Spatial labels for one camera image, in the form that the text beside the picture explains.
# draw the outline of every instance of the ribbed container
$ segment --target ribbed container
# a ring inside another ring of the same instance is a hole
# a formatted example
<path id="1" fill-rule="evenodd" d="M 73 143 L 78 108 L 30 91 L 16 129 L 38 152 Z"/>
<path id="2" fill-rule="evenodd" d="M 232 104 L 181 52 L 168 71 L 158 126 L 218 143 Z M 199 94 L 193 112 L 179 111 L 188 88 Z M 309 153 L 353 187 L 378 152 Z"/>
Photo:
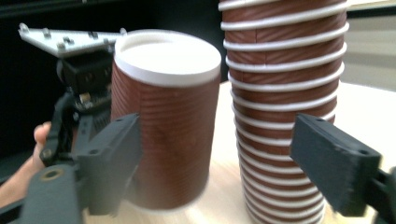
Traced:
<path id="1" fill-rule="evenodd" d="M 213 46 L 177 32 L 135 31 L 117 41 L 111 118 L 140 116 L 143 157 L 127 195 L 136 207 L 175 210 L 204 191 L 220 61 Z"/>
<path id="2" fill-rule="evenodd" d="M 334 122 L 346 0 L 219 1 L 246 208 L 258 223 L 320 223 L 324 199 L 290 157 L 295 117 Z"/>

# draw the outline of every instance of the finger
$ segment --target finger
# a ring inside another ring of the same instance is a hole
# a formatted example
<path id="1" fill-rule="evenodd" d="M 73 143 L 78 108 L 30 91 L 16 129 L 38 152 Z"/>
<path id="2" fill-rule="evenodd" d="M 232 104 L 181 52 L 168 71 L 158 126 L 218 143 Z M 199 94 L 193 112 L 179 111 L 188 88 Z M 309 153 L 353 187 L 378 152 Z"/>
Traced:
<path id="1" fill-rule="evenodd" d="M 34 134 L 35 141 L 40 145 L 44 145 L 46 143 L 46 138 L 49 131 L 50 131 L 50 122 L 45 122 L 35 127 L 35 134 Z"/>

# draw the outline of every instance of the person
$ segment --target person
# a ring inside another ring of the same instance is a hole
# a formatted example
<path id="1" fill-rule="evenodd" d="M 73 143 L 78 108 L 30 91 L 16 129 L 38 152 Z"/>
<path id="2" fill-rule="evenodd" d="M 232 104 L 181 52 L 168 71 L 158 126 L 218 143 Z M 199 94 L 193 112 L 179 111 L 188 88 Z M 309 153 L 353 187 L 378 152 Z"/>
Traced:
<path id="1" fill-rule="evenodd" d="M 35 149 L 33 155 L 26 160 L 20 169 L 0 186 L 0 208 L 24 198 L 30 179 L 44 169 L 39 155 L 50 131 L 50 122 L 38 125 L 34 131 Z"/>

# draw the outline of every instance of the dark wall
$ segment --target dark wall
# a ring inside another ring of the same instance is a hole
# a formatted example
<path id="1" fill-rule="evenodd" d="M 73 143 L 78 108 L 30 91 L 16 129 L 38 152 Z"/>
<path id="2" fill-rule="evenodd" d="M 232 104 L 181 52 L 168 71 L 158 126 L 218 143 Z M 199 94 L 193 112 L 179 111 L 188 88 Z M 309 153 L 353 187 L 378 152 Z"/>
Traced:
<path id="1" fill-rule="evenodd" d="M 224 57 L 220 20 L 218 1 L 213 0 L 120 1 L 0 19 L 0 159 L 33 149 L 34 127 L 51 119 L 64 92 L 56 76 L 57 59 L 21 40 L 21 22 L 60 30 L 176 30 L 207 40 Z M 222 80 L 226 70 L 224 65 Z"/>

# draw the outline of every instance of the white table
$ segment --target white table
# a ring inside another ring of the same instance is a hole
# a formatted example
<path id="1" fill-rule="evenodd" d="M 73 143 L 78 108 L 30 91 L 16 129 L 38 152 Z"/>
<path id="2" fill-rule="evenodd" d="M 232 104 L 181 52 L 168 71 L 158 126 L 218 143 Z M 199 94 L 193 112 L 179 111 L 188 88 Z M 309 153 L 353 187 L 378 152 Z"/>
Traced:
<path id="1" fill-rule="evenodd" d="M 147 214 L 123 203 L 117 217 L 86 216 L 87 223 L 253 223 L 245 209 L 236 140 L 231 84 L 220 85 L 210 177 L 202 197 L 190 207 L 171 214 Z M 383 154 L 382 169 L 396 166 L 396 92 L 341 83 L 335 125 Z M 371 223 L 366 217 L 345 218 L 327 206 L 323 223 Z"/>

